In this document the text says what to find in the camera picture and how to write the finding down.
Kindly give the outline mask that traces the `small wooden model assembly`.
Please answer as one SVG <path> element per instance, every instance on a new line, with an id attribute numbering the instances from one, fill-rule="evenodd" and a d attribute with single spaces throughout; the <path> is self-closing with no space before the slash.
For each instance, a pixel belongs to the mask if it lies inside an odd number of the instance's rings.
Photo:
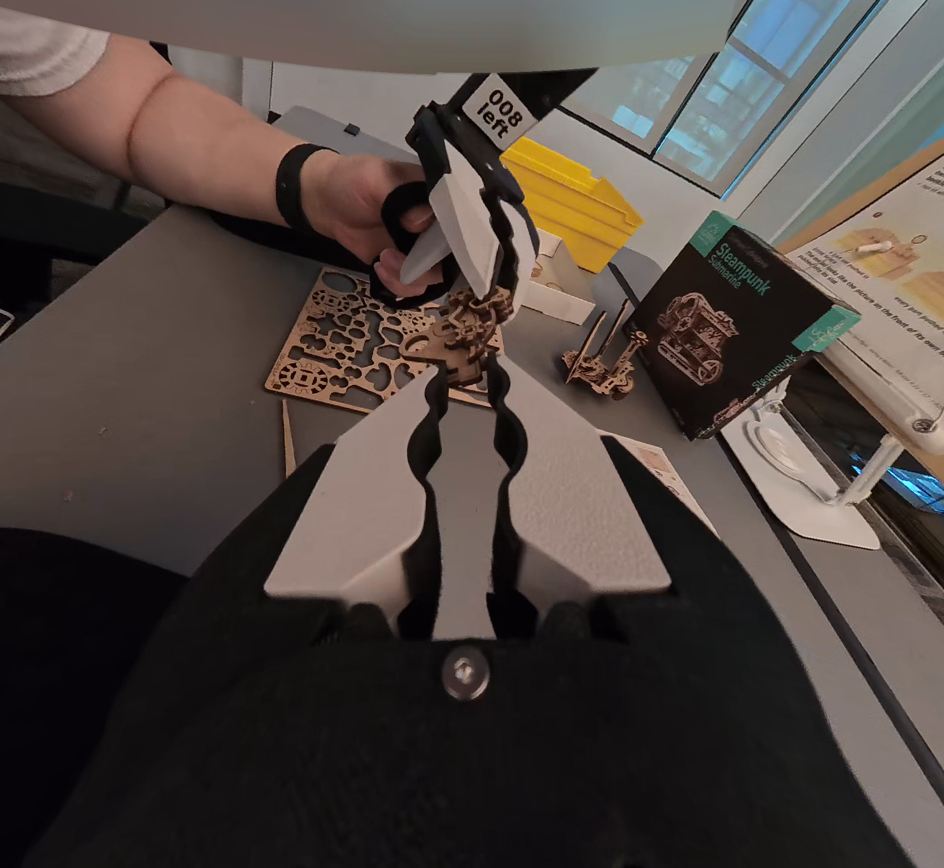
<path id="1" fill-rule="evenodd" d="M 484 298 L 472 289 L 460 289 L 447 297 L 433 325 L 404 337 L 399 354 L 407 361 L 444 368 L 451 389 L 470 388 L 484 378 L 490 356 L 498 351 L 492 340 L 512 317 L 508 289 L 498 287 Z"/>

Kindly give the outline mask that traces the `partly built wooden model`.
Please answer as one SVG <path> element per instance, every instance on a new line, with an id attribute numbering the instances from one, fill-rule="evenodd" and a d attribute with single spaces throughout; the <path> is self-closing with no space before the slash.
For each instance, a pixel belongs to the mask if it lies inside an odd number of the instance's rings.
<path id="1" fill-rule="evenodd" d="M 619 401 L 625 398 L 633 389 L 632 374 L 634 366 L 632 359 L 637 352 L 649 343 L 648 336 L 639 330 L 632 331 L 629 343 L 622 351 L 613 366 L 608 366 L 604 360 L 605 352 L 620 329 L 620 320 L 625 318 L 633 305 L 627 297 L 620 308 L 607 336 L 596 351 L 591 354 L 590 347 L 607 318 L 607 311 L 602 311 L 596 322 L 588 331 L 580 348 L 566 351 L 561 355 L 561 363 L 565 367 L 564 383 L 575 380 L 583 381 L 596 394 L 611 397 Z"/>

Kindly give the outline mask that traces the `yellow plastic bin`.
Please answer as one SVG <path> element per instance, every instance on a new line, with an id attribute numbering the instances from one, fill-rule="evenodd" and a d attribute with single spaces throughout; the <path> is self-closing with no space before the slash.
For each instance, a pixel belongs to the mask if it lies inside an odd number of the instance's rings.
<path id="1" fill-rule="evenodd" d="M 584 271 L 604 270 L 645 222 L 606 178 L 534 140 L 520 139 L 501 161 L 535 226 L 560 237 Z"/>

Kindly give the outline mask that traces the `person's left forearm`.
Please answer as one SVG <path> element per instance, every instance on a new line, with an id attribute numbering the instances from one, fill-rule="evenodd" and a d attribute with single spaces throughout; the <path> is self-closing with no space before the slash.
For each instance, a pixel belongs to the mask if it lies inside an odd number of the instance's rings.
<path id="1" fill-rule="evenodd" d="M 1 11 L 2 101 L 88 165 L 189 205 L 283 224 L 293 139 L 144 40 Z"/>

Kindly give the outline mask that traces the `black model kit box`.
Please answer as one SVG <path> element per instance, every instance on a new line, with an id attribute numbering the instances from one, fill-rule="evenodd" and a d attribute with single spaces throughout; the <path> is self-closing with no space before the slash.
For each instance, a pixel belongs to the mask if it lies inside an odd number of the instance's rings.
<path id="1" fill-rule="evenodd" d="M 861 319 L 736 220 L 714 211 L 624 331 L 680 432 L 714 437 Z"/>

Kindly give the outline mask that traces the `person's left hand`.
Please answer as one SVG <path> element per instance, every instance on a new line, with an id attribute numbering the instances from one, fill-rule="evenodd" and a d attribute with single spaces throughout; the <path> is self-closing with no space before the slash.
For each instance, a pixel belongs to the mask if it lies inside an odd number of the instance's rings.
<path id="1" fill-rule="evenodd" d="M 434 265 L 415 283 L 402 283 L 406 256 L 395 248 L 384 226 L 382 207 L 397 187 L 424 180 L 417 164 L 320 151 L 301 168 L 302 207 L 313 230 L 373 266 L 377 278 L 396 297 L 417 296 L 442 281 L 441 265 Z"/>

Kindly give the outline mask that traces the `laser-cut wooden parts sheet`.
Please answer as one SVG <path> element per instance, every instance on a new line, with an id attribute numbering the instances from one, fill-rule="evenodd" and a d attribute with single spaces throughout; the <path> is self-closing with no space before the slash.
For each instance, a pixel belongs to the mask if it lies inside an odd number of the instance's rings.
<path id="1" fill-rule="evenodd" d="M 431 366 L 405 360 L 399 346 L 405 336 L 439 319 L 447 297 L 417 308 L 391 307 L 371 296 L 366 280 L 323 268 L 268 374 L 266 390 L 372 412 Z M 492 344 L 495 354 L 503 353 L 502 327 Z M 478 385 L 449 389 L 449 397 L 486 405 L 486 374 Z"/>

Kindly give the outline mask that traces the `small white cardboard box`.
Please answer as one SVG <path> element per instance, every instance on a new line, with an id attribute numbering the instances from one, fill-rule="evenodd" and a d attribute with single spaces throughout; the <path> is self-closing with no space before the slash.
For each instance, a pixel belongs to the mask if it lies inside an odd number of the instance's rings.
<path id="1" fill-rule="evenodd" d="M 576 264 L 562 238 L 541 228 L 536 232 L 538 255 L 523 306 L 550 318 L 582 325 L 596 308 L 592 293 L 594 274 Z"/>

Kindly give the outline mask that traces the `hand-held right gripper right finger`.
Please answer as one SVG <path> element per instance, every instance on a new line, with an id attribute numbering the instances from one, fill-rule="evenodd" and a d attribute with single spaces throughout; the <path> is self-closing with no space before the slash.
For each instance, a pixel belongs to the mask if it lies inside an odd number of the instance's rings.
<path id="1" fill-rule="evenodd" d="M 596 427 L 505 355 L 489 358 L 499 488 L 486 605 L 530 638 L 558 605 L 667 591 L 671 580 Z"/>

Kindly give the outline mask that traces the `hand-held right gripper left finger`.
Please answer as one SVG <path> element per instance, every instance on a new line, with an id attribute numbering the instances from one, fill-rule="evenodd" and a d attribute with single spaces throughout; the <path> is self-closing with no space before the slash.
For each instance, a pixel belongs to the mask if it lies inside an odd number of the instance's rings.
<path id="1" fill-rule="evenodd" d="M 442 547 L 429 474 L 447 404 L 445 370 L 430 366 L 336 440 L 265 581 L 269 597 L 372 604 L 400 637 L 432 637 Z"/>

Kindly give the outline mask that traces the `illustrated instruction booklet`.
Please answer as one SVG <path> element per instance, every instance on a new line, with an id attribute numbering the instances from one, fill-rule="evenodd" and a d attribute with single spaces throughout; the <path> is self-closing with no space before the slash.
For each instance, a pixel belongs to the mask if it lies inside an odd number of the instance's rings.
<path id="1" fill-rule="evenodd" d="M 631 437 L 620 436 L 601 429 L 597 430 L 602 437 L 613 437 L 631 455 L 640 461 L 670 492 L 672 492 L 687 508 L 689 508 L 702 522 L 719 537 L 714 525 L 710 522 L 702 507 L 679 473 L 670 462 L 665 451 L 659 446 L 648 444 Z"/>

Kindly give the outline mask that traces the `glass window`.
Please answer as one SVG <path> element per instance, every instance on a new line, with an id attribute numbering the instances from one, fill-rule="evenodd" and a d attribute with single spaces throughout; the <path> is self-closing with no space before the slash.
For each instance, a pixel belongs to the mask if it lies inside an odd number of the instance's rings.
<path id="1" fill-rule="evenodd" d="M 563 106 L 722 197 L 884 0 L 736 0 L 707 55 L 600 69 Z"/>

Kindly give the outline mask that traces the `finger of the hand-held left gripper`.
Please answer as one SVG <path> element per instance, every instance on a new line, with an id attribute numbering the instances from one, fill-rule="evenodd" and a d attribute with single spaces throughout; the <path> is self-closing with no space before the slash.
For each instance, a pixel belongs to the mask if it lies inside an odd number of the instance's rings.
<path id="1" fill-rule="evenodd" d="M 429 199 L 445 241 L 478 299 L 488 297 L 497 281 L 500 241 L 481 198 L 484 187 L 475 170 L 428 177 Z"/>
<path id="2" fill-rule="evenodd" d="M 507 218 L 512 226 L 511 247 L 514 253 L 512 311 L 510 323 L 527 302 L 532 271 L 539 254 L 539 237 L 530 215 L 522 205 L 509 205 Z"/>

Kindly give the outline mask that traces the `wooden board with instruction sheet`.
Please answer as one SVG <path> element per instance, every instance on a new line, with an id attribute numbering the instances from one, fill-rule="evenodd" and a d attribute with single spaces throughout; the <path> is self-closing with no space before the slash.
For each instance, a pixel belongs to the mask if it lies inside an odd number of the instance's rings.
<path id="1" fill-rule="evenodd" d="M 859 311 L 820 364 L 942 479 L 943 141 L 857 191 L 778 251 Z"/>

